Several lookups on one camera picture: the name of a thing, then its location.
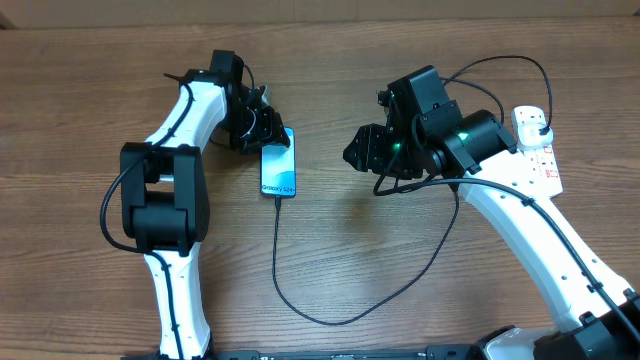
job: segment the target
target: smartphone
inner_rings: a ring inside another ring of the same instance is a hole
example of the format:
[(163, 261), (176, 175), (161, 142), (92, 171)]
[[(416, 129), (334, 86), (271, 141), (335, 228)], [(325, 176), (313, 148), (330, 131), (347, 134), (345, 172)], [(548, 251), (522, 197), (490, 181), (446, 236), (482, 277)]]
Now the smartphone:
[(296, 196), (296, 142), (292, 128), (284, 128), (289, 147), (267, 145), (262, 148), (260, 191), (266, 196)]

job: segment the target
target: white arm segment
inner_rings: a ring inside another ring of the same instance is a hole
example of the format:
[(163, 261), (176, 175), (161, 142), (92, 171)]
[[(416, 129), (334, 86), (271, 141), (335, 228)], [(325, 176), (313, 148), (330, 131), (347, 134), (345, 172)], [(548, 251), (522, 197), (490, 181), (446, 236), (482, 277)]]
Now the white arm segment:
[[(187, 257), (180, 257), (177, 251), (154, 251), (170, 265), (169, 274), (171, 276), (173, 307), (184, 359), (203, 356), (207, 351), (211, 336), (211, 329), (204, 317), (202, 296), (200, 294), (198, 255), (200, 254), (201, 244), (193, 244)], [(153, 283), (156, 287), (158, 310), (160, 311), (160, 321), (162, 323), (160, 354), (167, 355), (169, 359), (179, 359), (176, 337), (171, 329), (169, 293), (162, 265), (158, 259), (150, 255), (145, 255), (144, 260), (149, 265)]]
[[(615, 274), (584, 243), (551, 200), (536, 187), (537, 178), (527, 171), (530, 166), (522, 153), (503, 151), (483, 161), (482, 171), (465, 178), (484, 179), (509, 186), (536, 200), (553, 218), (569, 239), (595, 278), (613, 301), (626, 302), (623, 291), (631, 286)], [(482, 186), (461, 184), (462, 196), (496, 228), (536, 284), (561, 332), (582, 326), (580, 315), (590, 311), (596, 317), (610, 308), (582, 275), (574, 259), (546, 221), (530, 206), (502, 191)]]
[[(226, 98), (223, 88), (212, 83), (192, 81), (189, 86), (194, 98), (191, 109), (176, 130), (175, 135), (162, 146), (169, 148), (177, 148), (180, 145), (198, 146), (200, 152), (204, 152), (211, 134), (227, 114)], [(169, 128), (178, 121), (183, 113), (188, 99), (189, 92), (184, 86), (180, 86), (180, 98), (177, 104), (160, 129), (147, 138), (147, 142), (155, 143), (167, 134)], [(173, 176), (163, 175), (160, 180), (172, 182)], [(179, 325), (178, 333), (180, 334), (184, 359), (203, 356), (207, 351), (211, 333), (204, 317), (200, 294), (198, 273), (200, 245), (199, 242), (195, 243), (187, 257), (180, 257), (177, 251), (154, 251), (162, 256), (169, 265), (174, 299), (173, 308), (176, 323)], [(160, 354), (167, 355), (169, 359), (179, 359), (175, 334), (171, 329), (169, 294), (162, 266), (153, 256), (145, 255), (144, 258), (153, 276), (160, 321), (162, 322)]]

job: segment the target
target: wall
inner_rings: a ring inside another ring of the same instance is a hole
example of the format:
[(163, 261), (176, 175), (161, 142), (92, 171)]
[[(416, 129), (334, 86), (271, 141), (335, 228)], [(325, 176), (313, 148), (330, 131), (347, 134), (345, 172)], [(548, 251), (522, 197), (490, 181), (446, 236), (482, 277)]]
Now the wall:
[(630, 16), (639, 8), (638, 0), (0, 0), (5, 26), (16, 28)]

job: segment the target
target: wooden table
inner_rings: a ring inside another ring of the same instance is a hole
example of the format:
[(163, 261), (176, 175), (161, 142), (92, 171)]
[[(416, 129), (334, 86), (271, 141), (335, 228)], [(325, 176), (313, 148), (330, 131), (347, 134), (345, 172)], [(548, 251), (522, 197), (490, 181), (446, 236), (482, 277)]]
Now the wooden table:
[[(638, 34), (631, 17), (0, 32), (0, 358), (155, 349), (148, 269), (104, 241), (98, 208), (121, 145), (145, 139), (176, 102), (162, 73), (207, 67), (213, 49), (242, 56), (296, 129), (298, 195), (283, 204), (278, 273), (303, 311), (341, 320), (400, 288), (453, 212), (446, 188), (374, 198), (376, 177), (342, 160), (359, 126), (384, 121), (375, 91), (427, 64), (448, 75), (498, 54), (532, 56), (548, 70), (565, 186), (556, 204), (608, 265), (640, 284)], [(488, 63), (465, 78), (493, 90), (507, 112), (547, 106), (526, 62)], [(465, 114), (497, 112), (473, 89), (448, 91)], [(258, 157), (210, 146), (204, 161), (212, 211), (200, 276), (217, 350), (415, 348), (550, 324), (521, 265), (467, 204), (405, 294), (349, 326), (310, 323), (273, 289), (274, 207), (258, 191)], [(119, 211), (118, 198), (109, 224), (124, 240)]]

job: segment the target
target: white power strip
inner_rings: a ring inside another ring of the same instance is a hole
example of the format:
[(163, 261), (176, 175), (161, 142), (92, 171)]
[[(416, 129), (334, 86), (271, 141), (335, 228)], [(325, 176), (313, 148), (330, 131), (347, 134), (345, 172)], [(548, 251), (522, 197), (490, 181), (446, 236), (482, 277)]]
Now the white power strip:
[(518, 150), (530, 160), (531, 172), (539, 181), (542, 191), (551, 197), (561, 194), (562, 181), (558, 163), (553, 152), (553, 130), (540, 135), (539, 130), (546, 126), (544, 111), (535, 106), (518, 106), (511, 113), (513, 131), (518, 137)]

